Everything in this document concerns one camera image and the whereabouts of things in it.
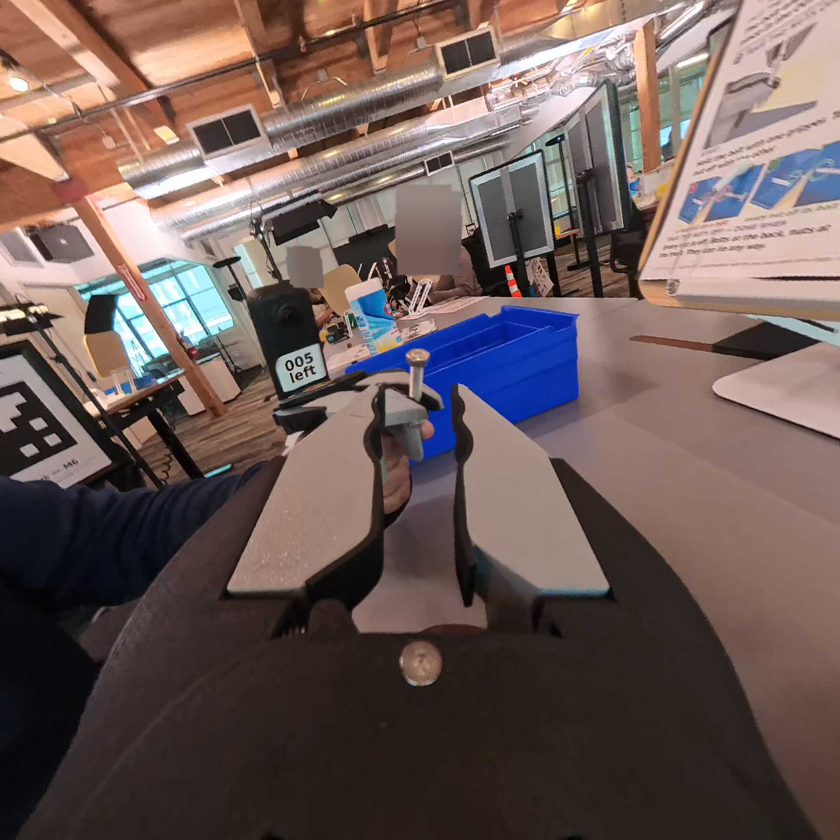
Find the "grey panel white frame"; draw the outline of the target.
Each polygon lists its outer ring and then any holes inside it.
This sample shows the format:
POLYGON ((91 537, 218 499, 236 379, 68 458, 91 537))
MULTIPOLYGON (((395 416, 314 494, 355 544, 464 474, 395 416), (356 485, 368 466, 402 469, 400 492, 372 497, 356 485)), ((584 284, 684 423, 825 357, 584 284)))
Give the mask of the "grey panel white frame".
POLYGON ((578 207, 586 206, 594 235, 628 229, 633 200, 616 85, 604 80, 563 124, 578 207))
POLYGON ((469 178, 489 268, 511 266, 555 250, 548 174, 534 150, 469 178))

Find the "silver ventilation duct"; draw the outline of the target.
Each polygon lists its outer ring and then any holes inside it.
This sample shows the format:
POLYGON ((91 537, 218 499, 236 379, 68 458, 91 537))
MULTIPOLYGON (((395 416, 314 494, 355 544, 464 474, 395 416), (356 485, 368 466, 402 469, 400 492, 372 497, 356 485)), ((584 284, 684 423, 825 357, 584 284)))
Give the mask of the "silver ventilation duct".
POLYGON ((154 209, 151 215, 158 228, 174 232, 185 241, 215 237, 243 227, 255 217, 402 165, 461 151, 484 141, 501 139, 506 144, 511 131, 511 127, 478 128, 477 133, 446 134, 388 150, 383 146, 362 148, 357 143, 346 143, 202 193, 192 206, 180 201, 154 209))
POLYGON ((124 161, 118 171, 138 196, 160 197, 429 102, 444 83, 438 62, 430 59, 293 102, 284 110, 257 115, 249 107, 249 117, 261 130, 259 140, 216 154, 202 152, 197 140, 184 140, 144 161, 124 161))

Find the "person's body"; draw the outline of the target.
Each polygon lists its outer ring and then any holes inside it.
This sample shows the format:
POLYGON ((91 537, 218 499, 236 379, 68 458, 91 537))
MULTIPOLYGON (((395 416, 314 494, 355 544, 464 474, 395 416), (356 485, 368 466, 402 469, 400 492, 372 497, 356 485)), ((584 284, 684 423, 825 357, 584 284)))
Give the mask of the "person's body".
POLYGON ((99 667, 56 619, 1 585, 1 838, 16 838, 74 739, 99 667))

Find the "black studio light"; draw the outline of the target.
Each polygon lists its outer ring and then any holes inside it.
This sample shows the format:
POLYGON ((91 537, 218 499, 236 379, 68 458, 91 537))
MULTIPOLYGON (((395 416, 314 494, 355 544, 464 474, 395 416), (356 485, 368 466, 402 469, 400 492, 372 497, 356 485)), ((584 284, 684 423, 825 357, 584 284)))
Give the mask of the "black studio light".
POLYGON ((313 198, 311 201, 290 203, 270 213, 267 223, 275 245, 284 245, 316 230, 319 222, 325 217, 332 218, 337 209, 321 198, 313 198))

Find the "tan plastic chair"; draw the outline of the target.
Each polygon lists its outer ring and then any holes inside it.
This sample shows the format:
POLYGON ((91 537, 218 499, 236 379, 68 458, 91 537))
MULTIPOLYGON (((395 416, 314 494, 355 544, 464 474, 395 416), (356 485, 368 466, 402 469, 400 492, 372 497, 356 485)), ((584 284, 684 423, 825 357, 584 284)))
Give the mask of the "tan plastic chair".
POLYGON ((346 291, 361 282, 358 273, 351 266, 338 266, 323 275, 321 294, 331 310, 342 317, 350 310, 346 291))

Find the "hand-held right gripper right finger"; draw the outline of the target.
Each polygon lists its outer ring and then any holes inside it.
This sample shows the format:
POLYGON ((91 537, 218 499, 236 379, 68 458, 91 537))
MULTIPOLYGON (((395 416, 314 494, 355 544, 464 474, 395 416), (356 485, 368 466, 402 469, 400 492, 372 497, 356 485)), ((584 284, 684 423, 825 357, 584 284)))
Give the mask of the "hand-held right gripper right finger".
POLYGON ((610 585, 551 457, 466 385, 451 390, 461 599, 534 607, 603 598, 610 585))

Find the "person's left forearm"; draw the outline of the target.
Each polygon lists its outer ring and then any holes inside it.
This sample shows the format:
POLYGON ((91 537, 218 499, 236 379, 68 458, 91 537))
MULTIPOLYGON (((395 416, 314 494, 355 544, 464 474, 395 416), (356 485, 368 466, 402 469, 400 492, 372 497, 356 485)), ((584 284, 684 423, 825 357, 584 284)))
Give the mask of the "person's left forearm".
POLYGON ((125 492, 2 478, 2 616, 15 602, 59 613, 137 599, 267 465, 125 492))

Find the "small wooden table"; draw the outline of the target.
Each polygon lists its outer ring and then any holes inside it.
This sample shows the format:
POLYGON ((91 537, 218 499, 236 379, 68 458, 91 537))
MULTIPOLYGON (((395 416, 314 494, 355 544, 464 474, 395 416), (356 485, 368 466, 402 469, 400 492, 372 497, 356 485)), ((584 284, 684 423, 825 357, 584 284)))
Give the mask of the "small wooden table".
POLYGON ((161 488, 165 482, 160 479, 151 466, 141 456, 140 451, 132 444, 125 431, 141 419, 148 419, 157 437, 169 451, 174 461, 181 467, 186 477, 191 480, 205 477, 193 457, 188 453, 181 439, 175 433, 163 415, 162 408, 168 402, 176 399, 183 392, 180 380, 182 372, 170 374, 153 385, 146 386, 130 394, 120 394, 103 405, 96 397, 91 400, 89 414, 102 429, 108 431, 111 438, 120 441, 128 452, 132 462, 151 479, 155 487, 161 488))

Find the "wooden post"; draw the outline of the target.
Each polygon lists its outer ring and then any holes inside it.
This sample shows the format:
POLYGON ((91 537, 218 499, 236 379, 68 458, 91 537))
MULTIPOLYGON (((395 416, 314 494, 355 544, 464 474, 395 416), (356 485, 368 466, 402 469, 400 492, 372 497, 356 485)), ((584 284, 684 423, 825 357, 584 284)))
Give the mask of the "wooden post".
POLYGON ((97 242, 115 272, 121 277, 125 287, 139 304, 141 311, 163 341, 173 361, 182 368, 185 378, 206 411, 214 418, 225 415, 226 406, 224 402, 212 387, 202 369, 181 345, 172 323, 167 318, 161 304, 154 298, 149 284, 142 277, 140 268, 115 233, 95 196, 90 194, 80 196, 70 205, 77 212, 81 222, 84 223, 90 235, 97 242))

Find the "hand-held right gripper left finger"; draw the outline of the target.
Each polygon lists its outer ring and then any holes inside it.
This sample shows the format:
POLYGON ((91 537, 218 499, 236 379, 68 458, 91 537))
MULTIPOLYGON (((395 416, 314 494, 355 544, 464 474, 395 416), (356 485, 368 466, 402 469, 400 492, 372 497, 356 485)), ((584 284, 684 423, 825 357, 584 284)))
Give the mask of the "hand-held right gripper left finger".
POLYGON ((290 452, 227 583, 234 598, 356 607, 384 564, 384 387, 353 395, 290 452))

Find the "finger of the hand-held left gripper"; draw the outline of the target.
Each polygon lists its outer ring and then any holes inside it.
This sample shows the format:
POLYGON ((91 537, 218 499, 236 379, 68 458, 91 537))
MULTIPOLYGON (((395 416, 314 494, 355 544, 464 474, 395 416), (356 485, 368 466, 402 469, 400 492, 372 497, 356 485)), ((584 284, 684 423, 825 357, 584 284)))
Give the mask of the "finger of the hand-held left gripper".
POLYGON ((384 391, 384 430, 420 428, 427 420, 427 409, 400 391, 384 391))
MULTIPOLYGON (((368 385, 384 385, 386 387, 404 393, 405 396, 414 399, 412 392, 415 383, 415 375, 403 370, 385 370, 378 372, 355 371, 329 383, 336 391, 359 390, 368 385)), ((444 399, 434 388, 429 386, 427 378, 424 377, 421 383, 419 396, 416 398, 428 411, 437 412, 444 410, 444 399)))

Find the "white metal stand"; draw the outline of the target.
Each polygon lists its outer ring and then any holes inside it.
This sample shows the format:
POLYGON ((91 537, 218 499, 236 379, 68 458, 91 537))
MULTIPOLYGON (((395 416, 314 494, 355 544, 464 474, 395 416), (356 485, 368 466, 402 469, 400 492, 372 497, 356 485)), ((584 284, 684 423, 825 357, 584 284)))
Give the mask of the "white metal stand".
POLYGON ((754 324, 712 344, 753 361, 715 381, 714 394, 786 423, 839 439, 839 323, 751 316, 754 324))

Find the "white air vent grille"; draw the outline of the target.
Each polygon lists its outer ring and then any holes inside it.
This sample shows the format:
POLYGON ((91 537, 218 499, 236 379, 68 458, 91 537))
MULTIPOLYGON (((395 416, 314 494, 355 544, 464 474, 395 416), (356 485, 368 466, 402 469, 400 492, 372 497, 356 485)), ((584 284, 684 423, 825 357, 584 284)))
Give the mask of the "white air vent grille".
POLYGON ((494 30, 489 27, 437 42, 434 53, 445 81, 501 64, 499 41, 494 30))
POLYGON ((265 146, 268 136, 254 106, 241 106, 186 124, 204 161, 265 146))

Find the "black wall speaker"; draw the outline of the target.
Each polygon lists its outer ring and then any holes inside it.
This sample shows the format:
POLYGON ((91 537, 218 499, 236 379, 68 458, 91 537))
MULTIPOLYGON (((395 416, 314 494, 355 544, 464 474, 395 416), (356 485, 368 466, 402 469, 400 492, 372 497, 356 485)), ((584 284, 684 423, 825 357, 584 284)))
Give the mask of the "black wall speaker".
POLYGON ((82 232, 72 224, 26 226, 24 233, 49 263, 70 265, 94 256, 82 232))

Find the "blue white wipes canister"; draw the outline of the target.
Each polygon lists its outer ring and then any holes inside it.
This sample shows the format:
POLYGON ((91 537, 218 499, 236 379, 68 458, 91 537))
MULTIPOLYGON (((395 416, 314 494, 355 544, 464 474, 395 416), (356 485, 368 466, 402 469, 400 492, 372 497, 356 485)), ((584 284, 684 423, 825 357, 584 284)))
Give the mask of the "blue white wipes canister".
POLYGON ((403 336, 380 280, 367 280, 347 287, 345 296, 370 356, 394 350, 403 344, 403 336))

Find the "black white marker board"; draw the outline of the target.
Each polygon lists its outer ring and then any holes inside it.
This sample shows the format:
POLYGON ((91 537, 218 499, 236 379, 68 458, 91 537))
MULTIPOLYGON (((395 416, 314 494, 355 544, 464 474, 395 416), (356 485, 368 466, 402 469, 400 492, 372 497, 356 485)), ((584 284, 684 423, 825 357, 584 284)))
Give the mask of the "black white marker board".
POLYGON ((1 475, 62 488, 106 477, 118 449, 27 340, 1 348, 1 475))

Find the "blue plastic bin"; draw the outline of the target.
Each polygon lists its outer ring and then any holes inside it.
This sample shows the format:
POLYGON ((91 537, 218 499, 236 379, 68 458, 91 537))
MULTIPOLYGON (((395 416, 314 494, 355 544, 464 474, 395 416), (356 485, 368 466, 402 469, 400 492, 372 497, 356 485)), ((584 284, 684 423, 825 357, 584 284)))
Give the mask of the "blue plastic bin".
POLYGON ((423 383, 444 402, 441 411, 432 412, 434 435, 424 445, 425 457, 432 458, 455 447, 450 399, 455 384, 467 386, 512 424, 576 400, 578 318, 565 311, 506 306, 496 315, 479 314, 357 361, 345 372, 407 371, 408 350, 417 346, 429 352, 423 383))

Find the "person's left hand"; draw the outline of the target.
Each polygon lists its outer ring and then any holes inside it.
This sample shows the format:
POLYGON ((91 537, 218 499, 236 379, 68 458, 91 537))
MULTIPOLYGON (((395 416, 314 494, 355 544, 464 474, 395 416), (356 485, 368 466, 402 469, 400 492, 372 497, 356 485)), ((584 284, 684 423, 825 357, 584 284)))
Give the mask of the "person's left hand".
POLYGON ((411 459, 400 441, 389 431, 381 432, 380 474, 383 511, 390 521, 399 516, 411 498, 411 459))

